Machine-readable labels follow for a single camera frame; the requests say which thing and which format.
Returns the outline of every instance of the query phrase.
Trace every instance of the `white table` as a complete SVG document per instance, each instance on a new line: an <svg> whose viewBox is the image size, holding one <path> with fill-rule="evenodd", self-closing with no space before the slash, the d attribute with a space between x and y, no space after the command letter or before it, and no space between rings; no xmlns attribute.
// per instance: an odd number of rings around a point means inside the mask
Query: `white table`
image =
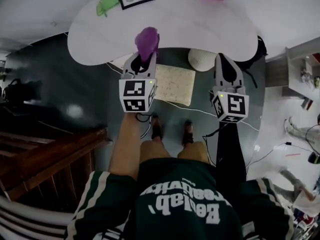
<svg viewBox="0 0 320 240"><path fill-rule="evenodd" d="M78 63L100 65L137 51L135 37L146 27L160 34L160 48L194 48L251 59L257 32L233 0L154 0L126 10L118 5L97 16L99 0L89 2L69 30L68 49Z"/></svg>

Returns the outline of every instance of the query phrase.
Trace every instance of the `green cloth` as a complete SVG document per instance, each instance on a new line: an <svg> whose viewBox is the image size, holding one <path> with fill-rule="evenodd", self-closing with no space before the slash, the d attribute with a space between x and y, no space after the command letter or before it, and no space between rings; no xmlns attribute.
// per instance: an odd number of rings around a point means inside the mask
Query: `green cloth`
<svg viewBox="0 0 320 240"><path fill-rule="evenodd" d="M100 0L96 6L96 15L105 15L107 17L107 11L119 4L119 0Z"/></svg>
<svg viewBox="0 0 320 240"><path fill-rule="evenodd" d="M151 159L140 165L137 181L93 172L66 239L119 232L117 226L128 215L119 239L291 239L293 221L267 179L230 186L234 193L226 200L217 191L209 166L186 159Z"/></svg>

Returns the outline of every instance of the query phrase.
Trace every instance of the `purple plush toy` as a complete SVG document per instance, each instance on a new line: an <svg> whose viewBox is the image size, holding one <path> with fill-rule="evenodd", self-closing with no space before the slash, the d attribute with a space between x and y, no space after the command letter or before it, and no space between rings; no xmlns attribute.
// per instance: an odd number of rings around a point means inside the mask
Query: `purple plush toy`
<svg viewBox="0 0 320 240"><path fill-rule="evenodd" d="M154 27L146 27L135 38L135 45L141 57L142 64L146 63L153 52L158 51L160 35Z"/></svg>

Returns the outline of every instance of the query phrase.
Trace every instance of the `person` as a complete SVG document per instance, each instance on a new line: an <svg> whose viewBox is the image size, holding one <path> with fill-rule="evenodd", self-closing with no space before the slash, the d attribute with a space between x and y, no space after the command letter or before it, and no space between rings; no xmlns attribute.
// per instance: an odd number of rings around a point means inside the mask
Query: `person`
<svg viewBox="0 0 320 240"><path fill-rule="evenodd" d="M289 120L284 120L284 129L287 134L291 137L306 142L307 144L311 145L312 149L318 153L320 152L320 128L319 127L297 127L292 117Z"/></svg>
<svg viewBox="0 0 320 240"><path fill-rule="evenodd" d="M291 239L293 220L271 181L246 181L237 125L221 122L219 129L214 167L206 145L194 142L190 121L183 149L173 158L157 116L152 140L141 144L140 123L126 113L108 172L90 174L65 239L114 235L123 224L118 239Z"/></svg>
<svg viewBox="0 0 320 240"><path fill-rule="evenodd" d="M304 212L309 217L316 217L320 213L320 196L310 193L306 186L286 168L280 174L293 185L293 191L274 185L274 190L279 195L293 204L294 208Z"/></svg>

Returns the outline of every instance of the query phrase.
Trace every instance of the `white floor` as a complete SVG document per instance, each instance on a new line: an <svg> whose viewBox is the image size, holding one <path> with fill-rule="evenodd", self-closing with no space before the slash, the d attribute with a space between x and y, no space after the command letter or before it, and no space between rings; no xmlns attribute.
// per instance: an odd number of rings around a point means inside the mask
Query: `white floor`
<svg viewBox="0 0 320 240"><path fill-rule="evenodd" d="M291 142L292 145L312 150L307 143L291 138L284 130L284 120L290 116L293 117L293 121L298 127L312 127L317 124L320 105L313 103L309 111L306 111L301 107L302 102L301 99L283 98L281 87L266 89L260 134L255 143L251 163L259 160L274 147L285 142ZM289 181L277 173L281 167L286 166L308 189L312 190L320 176L320 164L314 165L308 162L310 153L283 144L266 158L249 167L248 180L267 177L279 187L293 190Z"/></svg>

